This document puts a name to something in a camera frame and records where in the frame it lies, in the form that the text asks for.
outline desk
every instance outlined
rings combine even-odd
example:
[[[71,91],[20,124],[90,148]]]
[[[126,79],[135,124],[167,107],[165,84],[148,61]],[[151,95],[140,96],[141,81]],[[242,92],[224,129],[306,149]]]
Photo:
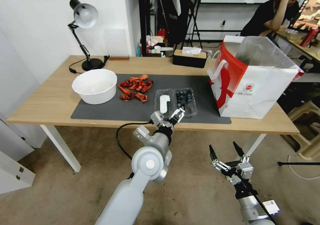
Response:
[[[68,66],[84,56],[70,56],[66,61],[14,112],[8,123],[40,124],[74,171],[81,166],[72,154],[54,125],[119,127],[132,121],[71,119],[80,101],[71,84],[78,76],[70,73]],[[172,64],[171,58],[130,57],[127,61],[108,61],[105,68],[118,74],[166,74],[206,75],[209,61],[204,69]],[[81,63],[74,65],[81,71]],[[278,104],[275,104],[263,119],[232,118],[231,124],[180,123],[175,130],[247,132],[254,133],[243,148],[247,155],[255,150],[267,133],[298,134],[299,131]]]
[[[289,44],[291,45],[291,47],[289,47],[288,49],[291,49],[292,46],[296,47],[297,49],[299,49],[300,51],[302,51],[303,53],[309,55],[311,58],[315,59],[316,61],[320,62],[320,57],[318,57],[317,55],[317,51],[320,50],[320,48],[309,48],[309,47],[301,47],[300,43],[302,40],[289,40],[286,37],[286,33],[284,30],[279,30],[276,32],[277,36],[283,38],[284,40],[288,41]]]

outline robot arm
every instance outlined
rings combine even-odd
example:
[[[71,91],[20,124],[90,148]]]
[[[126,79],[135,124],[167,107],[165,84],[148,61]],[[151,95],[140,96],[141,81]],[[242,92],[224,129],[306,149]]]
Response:
[[[212,166],[220,171],[236,189],[236,199],[241,206],[241,213],[247,225],[273,225],[277,224],[270,214],[275,214],[279,208],[274,200],[261,203],[258,199],[258,192],[253,189],[249,179],[253,172],[253,166],[249,163],[249,156],[246,156],[235,142],[233,145],[240,156],[239,161],[223,163],[209,145]]]
[[[144,143],[132,157],[131,167],[134,176],[122,181],[102,211],[96,225],[132,225],[143,204],[143,190],[149,181],[161,183],[167,174],[172,158],[169,150],[173,127],[184,116],[184,108],[177,109],[169,119],[164,119],[157,111],[150,117],[157,130],[152,136],[143,125],[134,135]]]

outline paper shopping bag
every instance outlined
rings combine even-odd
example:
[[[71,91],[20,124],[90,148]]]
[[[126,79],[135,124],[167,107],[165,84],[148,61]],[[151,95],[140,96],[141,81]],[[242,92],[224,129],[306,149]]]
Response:
[[[236,56],[226,47],[230,43],[239,45]],[[263,118],[304,74],[266,37],[225,36],[212,61],[208,75],[222,117]]]

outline lamp base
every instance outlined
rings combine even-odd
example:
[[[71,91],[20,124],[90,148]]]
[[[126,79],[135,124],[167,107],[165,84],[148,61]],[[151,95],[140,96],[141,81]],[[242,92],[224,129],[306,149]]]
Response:
[[[82,63],[82,69],[84,71],[89,71],[92,69],[102,69],[104,63],[100,59],[91,59],[91,61],[86,60]]]

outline white chair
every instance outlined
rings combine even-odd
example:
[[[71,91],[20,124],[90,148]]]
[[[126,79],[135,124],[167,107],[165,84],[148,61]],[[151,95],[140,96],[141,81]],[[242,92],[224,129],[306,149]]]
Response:
[[[319,107],[320,96],[317,96],[301,107],[293,109],[288,114],[288,117],[292,122],[300,118],[305,113],[313,113],[314,116],[320,117]],[[320,155],[320,127],[318,127],[317,123],[313,123],[309,127],[318,133],[311,140],[305,138],[301,133],[298,135],[292,135],[292,137],[300,144],[300,149],[297,151],[297,153],[305,160],[312,160]]]

